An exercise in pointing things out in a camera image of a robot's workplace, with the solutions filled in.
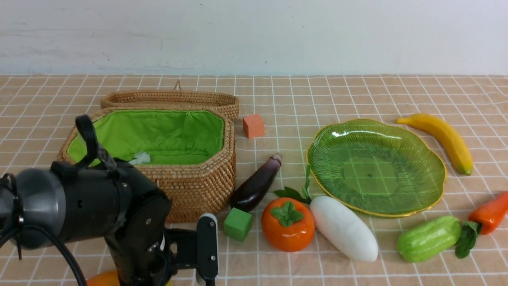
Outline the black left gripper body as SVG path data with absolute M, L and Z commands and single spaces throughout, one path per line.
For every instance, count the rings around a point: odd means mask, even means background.
M 161 255 L 170 209 L 158 188 L 132 191 L 123 225 L 105 237 L 121 286 L 164 286 L 169 280 L 169 263 Z

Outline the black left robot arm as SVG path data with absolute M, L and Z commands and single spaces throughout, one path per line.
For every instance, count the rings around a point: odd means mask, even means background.
M 80 286 L 84 275 L 66 244 L 103 238 L 122 286 L 164 286 L 170 279 L 165 218 L 171 203 L 128 163 L 114 172 L 54 162 L 1 178 L 1 244 L 58 248 Z

